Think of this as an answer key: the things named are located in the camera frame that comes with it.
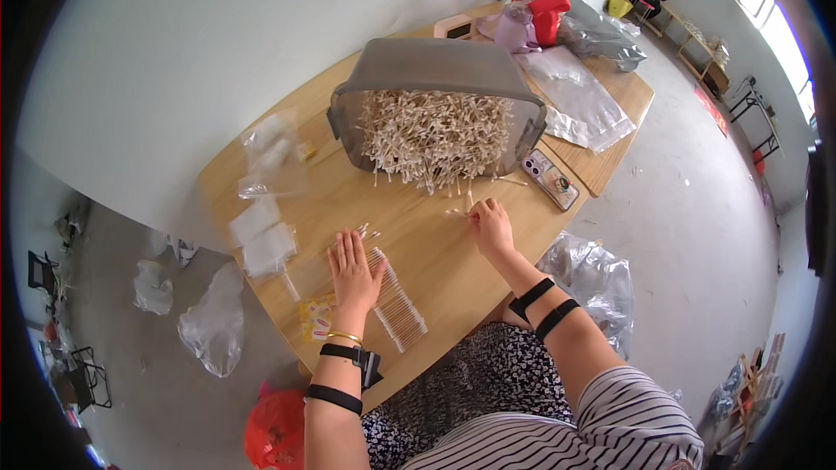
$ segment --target gold bracelet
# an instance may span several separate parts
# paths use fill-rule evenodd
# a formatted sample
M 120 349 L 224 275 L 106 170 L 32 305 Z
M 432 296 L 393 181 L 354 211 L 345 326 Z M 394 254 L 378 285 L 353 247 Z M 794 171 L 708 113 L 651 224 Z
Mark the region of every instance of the gold bracelet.
M 328 338 L 338 337 L 338 338 L 351 339 L 352 341 L 356 342 L 357 345 L 361 346 L 361 349 L 363 348 L 363 341 L 361 341 L 361 339 L 359 337 L 355 336 L 354 334 L 349 334 L 348 332 L 340 332 L 339 330 L 331 330 L 326 337 L 328 337 Z

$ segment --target black arm band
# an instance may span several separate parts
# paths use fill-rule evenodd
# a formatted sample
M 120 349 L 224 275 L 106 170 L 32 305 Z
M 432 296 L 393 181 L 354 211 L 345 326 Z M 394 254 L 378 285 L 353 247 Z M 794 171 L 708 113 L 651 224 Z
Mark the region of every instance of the black arm band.
M 366 392 L 371 385 L 382 380 L 378 369 L 381 367 L 381 357 L 374 352 L 366 352 L 358 346 L 342 346 L 326 343 L 319 350 L 320 356 L 337 356 L 351 360 L 354 366 L 361 368 L 361 388 Z
M 343 391 L 338 391 L 330 386 L 311 385 L 308 387 L 308 398 L 319 399 L 324 402 L 334 403 L 336 406 L 341 406 L 358 416 L 363 413 L 363 402 L 356 397 L 346 394 Z
M 530 304 L 537 301 L 540 296 L 546 294 L 546 291 L 552 287 L 554 287 L 554 282 L 551 278 L 544 278 L 540 283 L 522 295 L 522 297 L 514 298 L 511 303 L 508 304 L 508 308 L 513 310 L 517 316 L 525 319 L 526 323 L 528 323 L 528 318 L 525 317 L 525 309 L 527 309 Z
M 571 312 L 573 309 L 577 309 L 578 307 L 580 307 L 580 305 L 578 305 L 578 302 L 570 298 L 558 305 L 557 309 L 549 312 L 549 314 L 545 318 L 543 318 L 543 321 L 540 322 L 540 325 L 537 327 L 537 330 L 534 331 L 534 334 L 537 336 L 537 339 L 540 339 L 541 341 L 546 339 L 546 336 L 549 335 L 549 332 L 551 332 L 554 327 L 558 326 L 560 320 L 566 317 L 566 315 L 569 314 L 569 312 Z

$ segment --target gray plastic bin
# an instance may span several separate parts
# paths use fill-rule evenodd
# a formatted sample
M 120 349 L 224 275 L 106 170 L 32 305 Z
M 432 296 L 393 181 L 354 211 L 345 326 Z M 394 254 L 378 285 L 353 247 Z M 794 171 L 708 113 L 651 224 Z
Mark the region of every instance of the gray plastic bin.
M 508 51 L 493 44 L 436 38 L 373 39 L 363 48 L 346 82 L 334 89 L 327 111 L 334 138 L 341 139 L 357 168 L 373 171 L 363 156 L 364 133 L 356 126 L 367 91 L 458 91 L 513 100 L 508 146 L 496 174 L 514 171 L 546 128 L 546 107 L 531 92 Z M 493 170 L 486 170 L 490 176 Z

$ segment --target smartphone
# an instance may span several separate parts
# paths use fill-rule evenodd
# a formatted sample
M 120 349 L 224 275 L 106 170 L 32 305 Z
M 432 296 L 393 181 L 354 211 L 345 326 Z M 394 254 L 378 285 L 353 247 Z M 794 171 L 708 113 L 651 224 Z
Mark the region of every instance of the smartphone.
M 580 191 L 572 181 L 538 149 L 534 149 L 534 152 L 522 160 L 522 169 L 563 211 L 570 210 L 580 196 Z

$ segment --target floral skirt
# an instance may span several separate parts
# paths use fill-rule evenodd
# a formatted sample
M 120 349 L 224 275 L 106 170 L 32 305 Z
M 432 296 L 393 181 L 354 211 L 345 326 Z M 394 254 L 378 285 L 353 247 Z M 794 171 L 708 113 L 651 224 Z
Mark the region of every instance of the floral skirt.
M 372 468 L 398 468 L 453 428 L 490 413 L 574 423 L 546 347 L 530 330 L 490 323 L 363 416 Z

